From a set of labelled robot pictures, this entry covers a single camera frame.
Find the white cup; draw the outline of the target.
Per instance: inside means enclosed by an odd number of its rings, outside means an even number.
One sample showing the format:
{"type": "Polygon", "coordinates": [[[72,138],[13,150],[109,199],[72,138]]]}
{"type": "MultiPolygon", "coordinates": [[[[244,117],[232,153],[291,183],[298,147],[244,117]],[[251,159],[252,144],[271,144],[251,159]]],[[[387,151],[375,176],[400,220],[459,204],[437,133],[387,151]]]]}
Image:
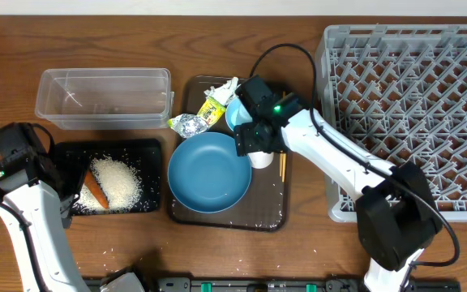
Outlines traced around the white cup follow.
{"type": "Polygon", "coordinates": [[[260,151],[248,153],[247,156],[249,157],[252,168],[264,169],[272,164],[274,153],[266,153],[260,151]]]}

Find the orange carrot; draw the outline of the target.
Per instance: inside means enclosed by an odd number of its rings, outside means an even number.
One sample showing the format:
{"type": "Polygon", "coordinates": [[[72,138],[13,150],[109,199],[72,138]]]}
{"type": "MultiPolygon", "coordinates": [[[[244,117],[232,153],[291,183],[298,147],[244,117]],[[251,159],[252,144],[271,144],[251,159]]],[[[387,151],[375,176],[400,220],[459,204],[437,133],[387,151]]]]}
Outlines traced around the orange carrot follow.
{"type": "Polygon", "coordinates": [[[93,197],[104,209],[109,208],[109,201],[107,200],[104,192],[101,190],[100,185],[96,181],[90,170],[87,171],[84,178],[84,185],[92,193],[93,197]]]}

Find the white rice pile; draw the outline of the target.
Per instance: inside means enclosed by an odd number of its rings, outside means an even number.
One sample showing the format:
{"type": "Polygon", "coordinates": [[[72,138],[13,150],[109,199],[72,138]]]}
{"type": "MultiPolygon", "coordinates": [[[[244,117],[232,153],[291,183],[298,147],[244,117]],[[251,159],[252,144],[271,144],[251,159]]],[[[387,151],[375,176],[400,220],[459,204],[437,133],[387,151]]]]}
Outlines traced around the white rice pile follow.
{"type": "Polygon", "coordinates": [[[83,184],[80,198],[74,205],[74,210],[82,215],[97,215],[106,213],[136,213],[151,212],[159,205],[149,191],[144,190],[140,172],[133,166],[103,156],[93,158],[89,168],[109,201],[109,208],[104,209],[83,184]]]}

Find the dark blue plate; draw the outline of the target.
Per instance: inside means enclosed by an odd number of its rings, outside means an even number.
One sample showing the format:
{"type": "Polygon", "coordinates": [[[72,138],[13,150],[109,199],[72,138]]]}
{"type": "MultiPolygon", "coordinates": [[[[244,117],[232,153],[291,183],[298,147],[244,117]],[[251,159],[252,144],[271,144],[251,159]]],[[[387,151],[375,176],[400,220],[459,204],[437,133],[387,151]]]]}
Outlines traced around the dark blue plate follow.
{"type": "Polygon", "coordinates": [[[205,132],[181,142],[169,161],[168,183],[176,200],[198,213],[232,208],[247,193],[252,168],[234,138],[205,132]]]}

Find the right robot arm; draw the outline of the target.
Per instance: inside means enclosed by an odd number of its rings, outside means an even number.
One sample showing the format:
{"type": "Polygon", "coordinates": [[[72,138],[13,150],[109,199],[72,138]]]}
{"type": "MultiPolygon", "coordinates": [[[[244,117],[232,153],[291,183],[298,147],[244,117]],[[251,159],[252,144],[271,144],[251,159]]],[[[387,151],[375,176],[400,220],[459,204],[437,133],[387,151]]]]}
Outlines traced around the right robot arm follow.
{"type": "Polygon", "coordinates": [[[442,229],[422,170],[359,148],[299,95],[273,92],[258,76],[235,93],[251,116],[234,128],[238,155],[291,151],[320,168],[355,203],[358,237],[371,258],[365,288],[404,290],[418,257],[442,229]]]}

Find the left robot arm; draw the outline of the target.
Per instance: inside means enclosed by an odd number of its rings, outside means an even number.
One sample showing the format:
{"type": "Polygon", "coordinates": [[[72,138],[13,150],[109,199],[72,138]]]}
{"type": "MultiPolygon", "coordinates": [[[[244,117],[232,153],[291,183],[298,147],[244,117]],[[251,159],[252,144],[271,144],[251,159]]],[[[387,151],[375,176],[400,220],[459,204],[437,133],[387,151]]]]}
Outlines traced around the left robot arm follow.
{"type": "Polygon", "coordinates": [[[71,208],[88,170],[45,148],[40,125],[0,128],[0,217],[11,237],[25,291],[145,291],[133,268],[100,281],[81,276],[66,238],[71,208]]]}

